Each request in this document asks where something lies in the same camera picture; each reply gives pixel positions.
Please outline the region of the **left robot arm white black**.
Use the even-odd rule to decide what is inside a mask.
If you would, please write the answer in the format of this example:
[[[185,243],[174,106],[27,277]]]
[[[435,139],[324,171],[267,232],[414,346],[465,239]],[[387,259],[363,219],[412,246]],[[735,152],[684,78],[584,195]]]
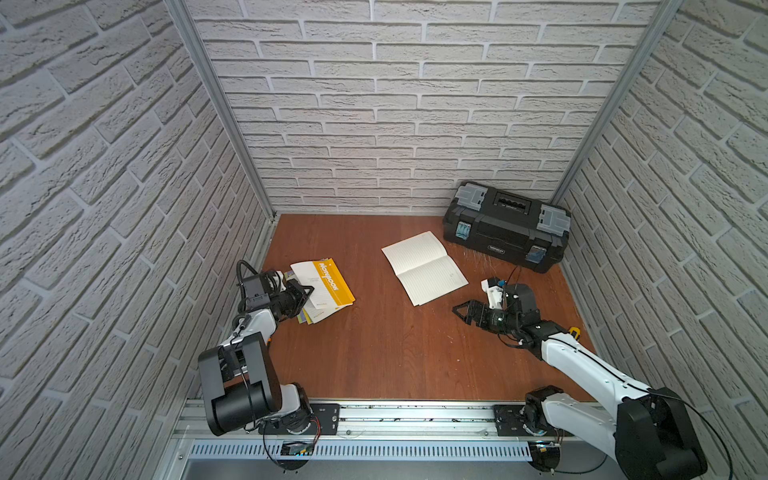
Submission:
[[[231,333],[198,357],[208,427],[216,436],[264,431],[268,424],[303,434],[315,416],[299,384],[278,380],[269,342],[280,322],[298,316],[314,288],[276,270],[259,272],[245,260],[235,274],[240,297]]]

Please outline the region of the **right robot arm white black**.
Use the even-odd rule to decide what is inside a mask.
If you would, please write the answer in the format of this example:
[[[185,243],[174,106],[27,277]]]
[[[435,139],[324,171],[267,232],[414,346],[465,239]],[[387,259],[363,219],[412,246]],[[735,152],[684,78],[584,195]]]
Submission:
[[[629,479],[694,479],[707,472],[687,405],[675,392],[628,376],[585,348],[574,330],[543,319],[529,286],[491,278],[483,289],[487,303],[469,300],[453,314],[507,347],[530,352],[597,402],[579,402],[555,386],[533,390],[518,415],[528,433],[571,433],[613,459]]]

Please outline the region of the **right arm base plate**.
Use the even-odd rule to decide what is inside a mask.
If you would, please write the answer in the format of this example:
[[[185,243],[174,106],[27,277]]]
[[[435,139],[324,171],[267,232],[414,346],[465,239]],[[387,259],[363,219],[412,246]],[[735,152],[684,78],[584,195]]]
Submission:
[[[492,406],[493,420],[499,437],[526,437],[533,440],[570,438],[572,434],[562,429],[548,426],[526,427],[525,404],[504,403]]]

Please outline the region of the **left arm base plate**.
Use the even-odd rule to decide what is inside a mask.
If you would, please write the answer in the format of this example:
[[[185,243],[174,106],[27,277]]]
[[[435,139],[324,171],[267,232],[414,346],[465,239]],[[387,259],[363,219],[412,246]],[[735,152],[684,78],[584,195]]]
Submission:
[[[335,435],[340,419],[340,404],[311,400],[308,407],[267,421],[258,432],[266,435]]]

